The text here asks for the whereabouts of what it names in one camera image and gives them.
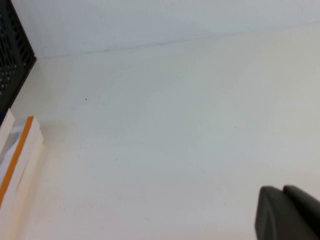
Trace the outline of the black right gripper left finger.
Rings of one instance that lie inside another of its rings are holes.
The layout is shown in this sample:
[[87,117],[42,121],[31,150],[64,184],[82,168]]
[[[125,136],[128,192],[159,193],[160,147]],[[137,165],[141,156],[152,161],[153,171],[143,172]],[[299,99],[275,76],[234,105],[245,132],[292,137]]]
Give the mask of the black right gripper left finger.
[[260,188],[254,227],[258,240],[320,238],[320,225],[308,225],[283,189],[273,186]]

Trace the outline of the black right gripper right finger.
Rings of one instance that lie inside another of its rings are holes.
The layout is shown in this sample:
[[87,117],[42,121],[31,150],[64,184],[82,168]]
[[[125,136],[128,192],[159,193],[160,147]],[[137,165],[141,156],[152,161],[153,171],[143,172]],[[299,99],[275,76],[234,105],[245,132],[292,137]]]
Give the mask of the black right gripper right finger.
[[283,192],[291,200],[308,225],[320,224],[320,201],[294,185],[285,185]]

